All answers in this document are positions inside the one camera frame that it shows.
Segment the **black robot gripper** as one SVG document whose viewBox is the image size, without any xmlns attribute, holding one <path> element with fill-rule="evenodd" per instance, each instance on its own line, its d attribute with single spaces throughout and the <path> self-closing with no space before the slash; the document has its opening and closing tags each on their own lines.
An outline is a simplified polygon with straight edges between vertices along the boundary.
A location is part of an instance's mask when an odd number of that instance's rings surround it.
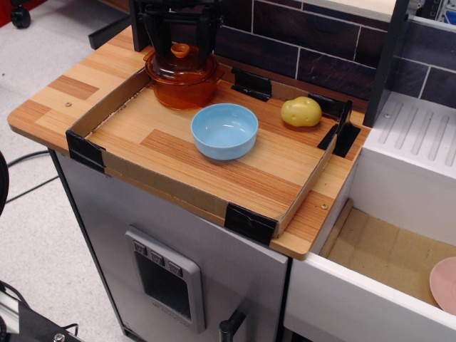
<svg viewBox="0 0 456 342">
<path fill-rule="evenodd" d="M 170 25 L 197 24 L 199 59 L 214 50 L 217 27 L 223 24 L 223 1 L 137 1 L 147 34 L 156 52 L 166 56 L 172 47 Z"/>
</svg>

